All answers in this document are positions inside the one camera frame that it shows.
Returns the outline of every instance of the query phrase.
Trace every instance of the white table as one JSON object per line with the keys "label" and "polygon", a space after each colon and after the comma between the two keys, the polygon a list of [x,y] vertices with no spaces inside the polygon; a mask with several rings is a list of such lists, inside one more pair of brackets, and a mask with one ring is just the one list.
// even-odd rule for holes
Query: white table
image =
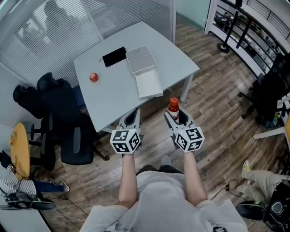
{"label": "white table", "polygon": [[[110,67],[99,61],[124,46],[127,51],[147,46],[155,61],[163,91],[185,79],[180,100],[188,93],[193,74],[199,67],[179,48],[144,22],[119,31],[74,59],[77,79],[96,131],[111,132],[107,126],[148,99],[139,98],[136,80],[127,59]],[[89,76],[97,73],[99,80]]]}

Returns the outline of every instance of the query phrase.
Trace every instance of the wooden floor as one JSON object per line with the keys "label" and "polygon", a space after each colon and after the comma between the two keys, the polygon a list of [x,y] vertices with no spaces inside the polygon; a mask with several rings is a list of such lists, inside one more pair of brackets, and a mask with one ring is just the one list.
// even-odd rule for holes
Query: wooden floor
{"label": "wooden floor", "polygon": [[[253,140],[255,133],[265,129],[255,123],[254,114],[245,120],[241,118],[249,103],[237,97],[237,94],[248,91],[254,76],[234,53],[221,54],[216,47],[217,42],[219,40],[214,36],[204,35],[189,24],[177,22],[176,45],[200,67],[192,81],[187,100],[180,106],[190,112],[206,138],[196,153],[196,159],[209,198],[231,179],[237,179],[239,184],[244,182],[241,168],[245,159],[250,160],[253,169],[277,171],[277,157],[285,148],[283,135]],[[163,155],[169,155],[173,166],[183,170],[182,152],[174,150],[171,131],[163,116],[169,98],[180,97],[182,84],[141,107],[142,133],[145,136],[142,151],[135,155],[137,170],[146,164],[158,167]],[[101,140],[98,149],[110,156],[110,160],[103,161],[95,157],[92,164],[71,166],[60,161],[57,148],[55,169],[51,173],[39,173],[38,180],[53,177],[56,181],[65,180],[70,186],[71,190],[66,196],[76,206],[70,201],[54,199],[59,212],[85,220],[94,205],[117,202],[122,158],[114,153],[108,136]],[[49,198],[59,196],[46,195]],[[242,201],[224,190],[214,201],[226,198],[234,204]],[[44,212],[44,216],[55,232],[79,231],[83,224],[83,221],[66,218],[56,211]],[[247,224],[251,232],[267,231],[263,223],[247,221]]]}

